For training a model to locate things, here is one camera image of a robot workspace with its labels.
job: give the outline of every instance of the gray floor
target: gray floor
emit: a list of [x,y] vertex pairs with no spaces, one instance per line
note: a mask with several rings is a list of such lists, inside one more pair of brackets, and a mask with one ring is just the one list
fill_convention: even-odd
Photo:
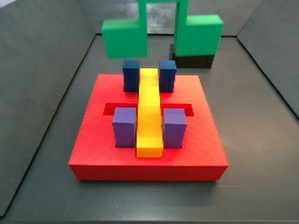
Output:
[[[171,37],[150,37],[143,67],[167,59]],[[298,120],[235,38],[195,73],[229,156],[218,182],[80,182],[67,166],[99,73],[120,73],[102,37],[71,84],[6,221],[299,221]]]

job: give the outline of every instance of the toy block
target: toy block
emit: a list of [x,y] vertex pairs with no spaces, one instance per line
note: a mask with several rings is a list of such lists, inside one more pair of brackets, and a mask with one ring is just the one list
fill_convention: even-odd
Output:
[[176,56],[171,44],[170,60],[175,61],[178,68],[211,68],[215,55]]
[[160,158],[138,158],[135,149],[116,147],[111,125],[114,116],[103,115],[104,108],[112,102],[138,103],[138,93],[126,93],[122,87],[123,74],[98,76],[70,158],[76,178],[134,181],[221,179],[230,164],[199,77],[176,75],[175,92],[160,93],[163,108],[191,105],[184,110],[192,111],[187,112],[188,115],[186,113],[188,128],[182,149],[164,149]]
[[163,147],[182,148],[187,120],[183,108],[163,110]]
[[139,19],[106,20],[102,33],[111,59],[147,57],[147,32]]
[[136,59],[126,59],[123,65],[124,73],[124,91],[138,92],[139,89],[139,74],[140,62]]
[[176,56],[215,55],[221,43],[223,21],[218,15],[188,16],[186,27],[174,43]]
[[159,88],[162,93],[174,91],[176,65],[174,60],[162,60],[159,64]]
[[164,150],[160,93],[156,69],[140,69],[136,157],[160,158]]
[[136,147],[136,109],[116,108],[112,124],[116,138],[116,147]]

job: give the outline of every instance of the green block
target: green block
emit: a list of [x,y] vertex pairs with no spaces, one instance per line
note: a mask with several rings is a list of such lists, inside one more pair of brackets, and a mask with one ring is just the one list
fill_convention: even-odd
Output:
[[147,56],[147,4],[176,3],[174,50],[176,56],[215,55],[223,21],[218,15],[187,16],[188,0],[138,0],[139,19],[107,20],[102,27],[111,59]]
[[176,34],[176,56],[215,55],[223,25],[218,15],[188,16],[186,27],[179,27],[182,30]]
[[147,57],[147,33],[139,19],[106,20],[102,33],[111,59]]

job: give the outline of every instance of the black block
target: black block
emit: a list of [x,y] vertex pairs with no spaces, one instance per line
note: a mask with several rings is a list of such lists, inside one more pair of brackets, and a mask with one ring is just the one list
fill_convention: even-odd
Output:
[[175,60],[178,68],[211,68],[215,55],[175,56],[171,44],[170,60]]

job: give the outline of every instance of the gray wall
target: gray wall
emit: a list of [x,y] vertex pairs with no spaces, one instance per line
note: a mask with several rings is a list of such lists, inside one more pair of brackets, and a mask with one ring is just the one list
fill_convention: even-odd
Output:
[[266,0],[238,39],[299,116],[299,1]]
[[15,0],[0,0],[0,8],[4,7],[6,5],[8,5],[14,1]]
[[[191,0],[190,15],[219,14],[225,20],[225,36],[238,36],[262,0]],[[136,18],[136,0],[78,0],[96,33],[106,19]],[[148,33],[174,33],[175,5],[148,4]]]
[[0,9],[0,216],[11,203],[95,32],[75,0]]

